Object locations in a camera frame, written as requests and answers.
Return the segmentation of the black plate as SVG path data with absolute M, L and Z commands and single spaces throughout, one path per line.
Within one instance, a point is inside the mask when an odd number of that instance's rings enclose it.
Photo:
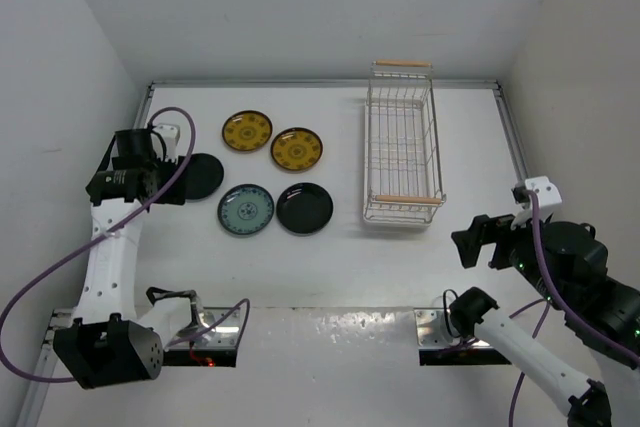
M 315 234 L 327 226 L 334 212 L 329 192 L 322 186 L 301 182 L 287 187 L 276 203 L 276 216 L 290 233 Z
M 193 154 L 184 172 L 185 199 L 200 201 L 210 197 L 222 184 L 224 167 L 213 155 Z

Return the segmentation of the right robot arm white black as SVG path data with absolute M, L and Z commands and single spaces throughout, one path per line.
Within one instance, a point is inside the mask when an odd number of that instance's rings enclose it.
M 483 290 L 472 287 L 450 306 L 464 338 L 488 343 L 534 382 L 570 426 L 639 423 L 639 291 L 608 274 L 608 250 L 589 224 L 542 222 L 515 226 L 514 216 L 477 216 L 452 233 L 461 264 L 476 266 L 482 247 L 495 247 L 491 266 L 514 268 L 598 363 L 596 381 L 571 368 L 524 332 Z

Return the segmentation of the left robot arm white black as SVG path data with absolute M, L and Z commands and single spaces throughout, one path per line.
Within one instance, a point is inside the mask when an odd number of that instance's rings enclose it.
M 138 315 L 135 278 L 141 232 L 151 204 L 185 202 L 180 129 L 159 124 L 115 133 L 86 187 L 92 238 L 84 288 L 69 327 L 53 349 L 84 389 L 153 380 L 169 343 L 197 324 L 197 294 L 151 287 Z

